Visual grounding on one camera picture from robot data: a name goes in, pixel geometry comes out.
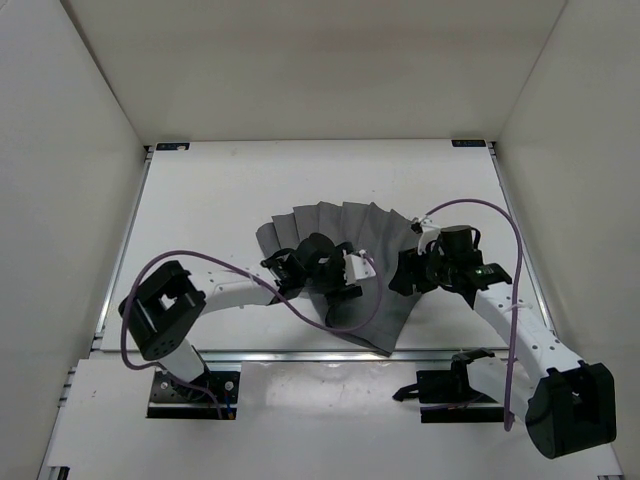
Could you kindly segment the grey pleated skirt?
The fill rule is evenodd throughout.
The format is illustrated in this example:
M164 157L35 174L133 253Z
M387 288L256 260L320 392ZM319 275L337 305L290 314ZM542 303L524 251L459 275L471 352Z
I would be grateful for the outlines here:
M323 234L334 244L349 242L357 250L366 251L373 259L377 277L384 283L384 293L378 293L376 279L360 283L362 295L328 306L326 300L311 297L318 314L327 327L347 330L340 337L371 349L383 356L395 350L401 331L421 295L402 296L389 289L398 266L400 252L417 246L411 221L391 209L374 203L344 202L335 205L319 202L295 206L288 213L278 214L258 227L255 236L265 257L283 248L296 248L312 233Z

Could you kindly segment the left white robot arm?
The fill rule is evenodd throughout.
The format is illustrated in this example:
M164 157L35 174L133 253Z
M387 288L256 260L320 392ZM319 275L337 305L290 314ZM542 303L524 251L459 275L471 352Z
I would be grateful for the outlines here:
M209 385L207 367L187 340L200 317L276 305L302 292L320 295L334 306L361 296L361 283L375 277L364 250L356 251L349 242L336 245L319 233L246 269L222 262L217 271L196 274L172 255L163 255L165 262L123 299L119 313L124 335L133 338L143 359L173 376L188 398L203 395Z

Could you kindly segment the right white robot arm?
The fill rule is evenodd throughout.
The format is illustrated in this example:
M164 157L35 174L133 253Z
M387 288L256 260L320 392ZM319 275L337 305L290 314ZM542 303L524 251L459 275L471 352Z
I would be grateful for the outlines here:
M390 287L401 294L441 288L460 295L509 345L518 374L486 348L453 355L449 369L417 372L393 396L419 399L425 411L491 399L526 427L549 459L613 442L617 437L614 378L566 347L513 290L511 276L487 264L480 232L468 225L441 228L429 219L411 228L416 247L400 252Z

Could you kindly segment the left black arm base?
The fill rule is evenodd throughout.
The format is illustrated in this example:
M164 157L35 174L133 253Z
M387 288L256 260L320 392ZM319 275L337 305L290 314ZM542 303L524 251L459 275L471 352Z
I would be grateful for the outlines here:
M233 421L237 418L241 371L224 367L195 382L208 392L176 383L162 371L154 372L148 397L149 419Z

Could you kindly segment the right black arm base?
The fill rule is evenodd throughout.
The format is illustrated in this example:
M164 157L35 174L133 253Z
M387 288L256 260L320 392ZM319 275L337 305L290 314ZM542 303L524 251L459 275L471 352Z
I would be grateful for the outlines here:
M456 353L448 370L418 370L416 382L401 387L392 398L397 402L417 399L422 424L502 423L504 409L474 390L468 376L469 365L494 358L485 348Z

